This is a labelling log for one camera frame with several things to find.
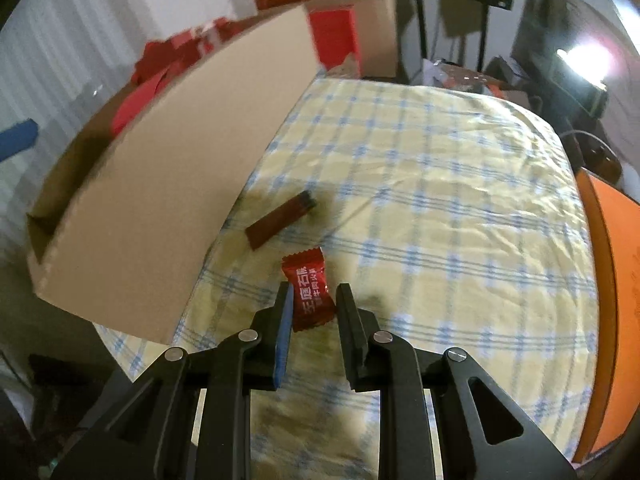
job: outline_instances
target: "plaid bedsheet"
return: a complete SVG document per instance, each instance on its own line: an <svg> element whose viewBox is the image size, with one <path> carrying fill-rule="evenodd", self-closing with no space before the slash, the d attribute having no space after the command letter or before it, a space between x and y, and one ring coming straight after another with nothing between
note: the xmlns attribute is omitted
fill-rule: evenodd
<svg viewBox="0 0 640 480"><path fill-rule="evenodd" d="M302 189L319 206L251 252L242 230ZM582 205L548 124L485 96L316 80L228 216L174 344L198 351L246 328L273 302L281 258L316 245L332 294L351 283L358 306L418 348L465 348L572 457L598 303ZM131 378L165 348L97 329ZM377 471L379 395L349 390L335 321L293 334L283 387L252 399L255 478Z"/></svg>

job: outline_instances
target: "blue gripper pad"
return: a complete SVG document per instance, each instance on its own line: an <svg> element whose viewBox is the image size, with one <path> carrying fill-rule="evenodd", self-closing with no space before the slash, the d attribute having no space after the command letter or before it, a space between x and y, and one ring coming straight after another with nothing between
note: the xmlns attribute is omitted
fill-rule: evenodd
<svg viewBox="0 0 640 480"><path fill-rule="evenodd" d="M293 323L293 287L289 287L287 297L282 309L280 327L276 338L276 361L273 372L273 384L279 388L284 378L287 368L287 355L289 354L289 338L291 336L291 325Z"/></svg>
<svg viewBox="0 0 640 480"><path fill-rule="evenodd" d="M38 125L33 119L18 124L0 132L0 162L23 152L36 143Z"/></svg>

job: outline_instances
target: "candy wrapper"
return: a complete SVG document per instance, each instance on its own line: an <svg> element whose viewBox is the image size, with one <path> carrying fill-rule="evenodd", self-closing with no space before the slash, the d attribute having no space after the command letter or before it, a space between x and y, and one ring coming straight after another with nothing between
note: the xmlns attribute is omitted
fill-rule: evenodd
<svg viewBox="0 0 640 480"><path fill-rule="evenodd" d="M335 303L326 286L320 247L285 256L282 272L294 289L294 332L323 325L334 318Z"/></svg>
<svg viewBox="0 0 640 480"><path fill-rule="evenodd" d="M316 201L311 198L311 194L303 191L251 224L244 232L252 250L255 251L264 245L271 237L302 218L315 206Z"/></svg>

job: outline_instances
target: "orange board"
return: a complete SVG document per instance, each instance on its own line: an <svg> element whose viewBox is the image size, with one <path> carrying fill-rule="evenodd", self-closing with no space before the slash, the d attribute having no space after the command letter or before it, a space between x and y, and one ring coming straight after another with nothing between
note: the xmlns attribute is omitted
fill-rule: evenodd
<svg viewBox="0 0 640 480"><path fill-rule="evenodd" d="M640 404L640 205L597 176L576 176L600 305L593 395L574 460L622 435Z"/></svg>

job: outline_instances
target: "cardboard box flap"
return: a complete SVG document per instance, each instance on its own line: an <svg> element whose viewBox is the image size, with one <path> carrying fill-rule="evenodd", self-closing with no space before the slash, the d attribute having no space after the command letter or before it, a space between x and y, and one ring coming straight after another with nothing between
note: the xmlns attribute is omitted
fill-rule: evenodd
<svg viewBox="0 0 640 480"><path fill-rule="evenodd" d="M207 250L317 70L303 6L197 64L121 134L71 199L36 293L169 344ZM40 202L33 215L57 214L63 202Z"/></svg>
<svg viewBox="0 0 640 480"><path fill-rule="evenodd" d="M71 198L111 144L111 120L133 89L126 85L117 92L76 135L47 175L27 218L31 246L39 261Z"/></svg>

